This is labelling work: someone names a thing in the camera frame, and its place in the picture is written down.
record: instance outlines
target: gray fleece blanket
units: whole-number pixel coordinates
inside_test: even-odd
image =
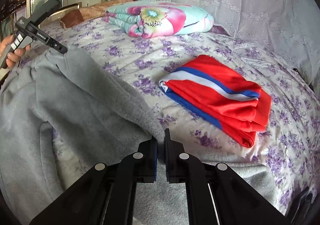
[[[62,192],[52,152],[52,129],[88,166],[120,162],[153,135],[164,132],[129,84],[102,71],[83,50],[54,49],[15,69],[0,91],[0,189],[20,222],[29,224]],[[272,204],[270,170],[234,155],[185,144],[202,161],[224,161]],[[183,184],[166,182],[158,163],[155,184],[138,184],[134,216],[144,225],[188,224]]]

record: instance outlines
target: purple floral bedsheet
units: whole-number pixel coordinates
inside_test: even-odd
[[[293,196],[309,186],[316,191],[320,174],[320,103],[301,77],[267,48],[214,33],[132,38],[117,26],[95,19],[64,30],[51,24],[45,31],[56,40],[85,49],[106,70],[141,93],[164,128],[182,143],[221,149],[270,167],[278,189],[276,208],[285,213]],[[40,43],[22,64],[46,50]],[[165,96],[161,77],[200,54],[213,56],[244,78],[259,83],[271,95],[270,119],[252,148]],[[69,187],[87,169],[57,135],[53,136],[58,172]]]

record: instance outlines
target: hand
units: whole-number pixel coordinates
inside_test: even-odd
[[[0,43],[0,55],[4,51],[7,45],[13,43],[13,35],[7,36],[3,39],[3,41]],[[8,68],[13,68],[16,62],[20,60],[20,58],[25,54],[26,50],[30,50],[31,45],[29,44],[26,48],[17,48],[14,53],[9,52],[8,58],[6,60],[6,63],[8,65]]]

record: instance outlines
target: red fabric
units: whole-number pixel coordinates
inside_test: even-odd
[[[271,97],[258,84],[246,81],[240,74],[212,57],[200,55],[183,67],[200,70],[233,91],[250,90],[260,94],[259,100],[242,102],[225,98],[214,89],[190,80],[166,82],[176,94],[218,119],[222,130],[239,144],[252,147],[256,132],[266,130]]]

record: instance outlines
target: folded blanket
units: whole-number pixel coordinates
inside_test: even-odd
[[[271,97],[212,57],[200,55],[159,81],[164,93],[244,147],[265,131]]]
[[[145,39],[207,32],[213,26],[213,17],[201,8],[161,1],[113,5],[107,9],[105,20],[119,25],[129,36]]]

